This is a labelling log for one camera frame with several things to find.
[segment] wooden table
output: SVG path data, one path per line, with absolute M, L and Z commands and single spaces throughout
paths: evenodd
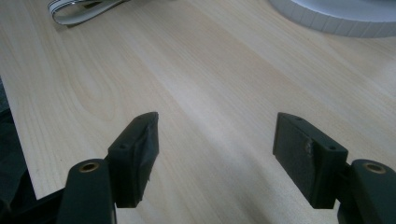
M 160 156 L 119 223 L 336 223 L 272 155 L 276 114 L 396 169 L 396 38 L 325 35 L 265 0 L 135 0 L 81 25 L 0 1 L 0 74 L 38 198 L 160 114 Z

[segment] looped cable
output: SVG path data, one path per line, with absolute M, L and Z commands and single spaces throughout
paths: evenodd
M 49 3 L 49 13 L 52 18 L 61 25 L 76 25 L 87 21 L 112 7 L 128 0 L 54 0 Z M 67 15 L 59 15 L 61 10 L 76 4 L 91 4 L 93 7 L 84 8 L 78 12 Z

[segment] white round object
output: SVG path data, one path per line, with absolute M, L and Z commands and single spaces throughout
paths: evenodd
M 286 18 L 321 32 L 396 36 L 395 0 L 270 0 Z

